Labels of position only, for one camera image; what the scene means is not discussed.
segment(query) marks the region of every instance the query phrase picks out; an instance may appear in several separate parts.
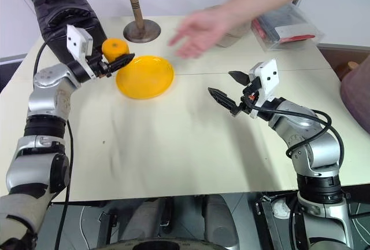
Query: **table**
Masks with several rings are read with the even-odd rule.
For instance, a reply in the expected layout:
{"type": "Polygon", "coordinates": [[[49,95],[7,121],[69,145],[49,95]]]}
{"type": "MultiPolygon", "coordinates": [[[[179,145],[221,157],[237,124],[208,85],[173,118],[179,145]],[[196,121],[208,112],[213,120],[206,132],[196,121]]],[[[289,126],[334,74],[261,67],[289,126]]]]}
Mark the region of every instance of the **table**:
{"type": "MultiPolygon", "coordinates": [[[[109,37],[122,38],[132,18],[101,19],[109,37]]],[[[242,86],[227,75],[277,59],[275,95],[327,112],[345,143],[343,185],[368,183],[370,135],[351,117],[339,95],[340,82],[318,49],[268,52],[250,32],[235,45],[215,47],[197,60],[180,60],[167,46],[181,17],[152,17],[162,27],[150,43],[129,43],[138,56],[167,58],[175,80],[163,95],[132,100],[120,94],[114,77],[91,80],[72,95],[69,117],[75,140],[70,201],[289,190],[297,188],[287,146],[267,123],[245,114],[233,118],[208,94],[208,87],[238,100],[242,86]]],[[[0,176],[23,134],[39,39],[0,94],[0,176]]],[[[40,68],[57,62],[47,48],[40,68]]],[[[66,131],[66,148],[69,137],[66,131]]],[[[0,195],[6,194],[5,182],[0,195]]],[[[63,201],[61,193],[55,201],[63,201]]]]}

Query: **black bag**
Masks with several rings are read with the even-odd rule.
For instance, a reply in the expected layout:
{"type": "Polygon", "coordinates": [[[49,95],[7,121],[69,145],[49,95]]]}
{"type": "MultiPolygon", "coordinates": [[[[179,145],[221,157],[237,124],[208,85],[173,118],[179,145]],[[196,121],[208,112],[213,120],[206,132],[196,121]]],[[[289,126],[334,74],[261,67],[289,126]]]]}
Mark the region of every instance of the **black bag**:
{"type": "Polygon", "coordinates": [[[73,61],[66,47],[65,32],[62,31],[67,24],[84,28],[94,40],[93,47],[101,51],[106,35],[86,0],[34,0],[34,5],[41,36],[62,63],[73,61]]]}

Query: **human hand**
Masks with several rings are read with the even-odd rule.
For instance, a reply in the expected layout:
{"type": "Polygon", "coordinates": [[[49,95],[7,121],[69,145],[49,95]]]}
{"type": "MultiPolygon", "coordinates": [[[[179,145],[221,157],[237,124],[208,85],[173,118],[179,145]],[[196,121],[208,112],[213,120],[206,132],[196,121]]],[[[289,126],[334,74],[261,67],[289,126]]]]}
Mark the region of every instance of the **human hand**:
{"type": "Polygon", "coordinates": [[[219,42],[230,28],[227,15],[220,9],[198,11],[181,23],[169,45],[173,46],[186,37],[186,42],[176,54],[183,58],[197,58],[219,42]]]}

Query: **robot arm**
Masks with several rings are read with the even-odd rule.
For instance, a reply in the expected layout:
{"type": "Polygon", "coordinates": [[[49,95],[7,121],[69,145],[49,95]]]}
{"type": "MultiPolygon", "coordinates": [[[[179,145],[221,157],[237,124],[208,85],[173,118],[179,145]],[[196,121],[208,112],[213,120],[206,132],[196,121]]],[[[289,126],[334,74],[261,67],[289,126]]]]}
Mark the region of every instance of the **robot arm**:
{"type": "Polygon", "coordinates": [[[1,249],[34,249],[51,200],[69,183],[63,137],[72,93],[89,79],[111,76],[134,57],[126,54],[107,64],[84,29],[68,25],[67,37],[75,61],[34,76],[24,136],[6,175],[9,195],[0,198],[1,249]]]}
{"type": "MultiPolygon", "coordinates": [[[[275,60],[257,64],[248,75],[230,72],[237,82],[246,86],[238,106],[220,90],[209,88],[209,92],[234,116],[243,111],[252,118],[266,120],[289,147],[287,155],[297,173],[299,190],[296,247],[309,249],[325,243],[353,248],[346,200],[339,181],[342,141],[339,136],[337,141],[323,131],[314,111],[272,95],[279,83],[277,72],[275,60]]],[[[333,129],[330,124],[329,118],[326,130],[333,129]]]]}

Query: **pink fabric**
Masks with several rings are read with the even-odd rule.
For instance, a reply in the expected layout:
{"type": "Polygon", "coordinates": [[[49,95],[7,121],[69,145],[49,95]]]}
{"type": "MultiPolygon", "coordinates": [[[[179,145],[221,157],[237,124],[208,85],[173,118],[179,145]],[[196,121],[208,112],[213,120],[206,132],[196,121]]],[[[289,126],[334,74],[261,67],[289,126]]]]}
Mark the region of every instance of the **pink fabric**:
{"type": "Polygon", "coordinates": [[[341,96],[352,116],[370,133],[370,56],[343,78],[341,96]]]}

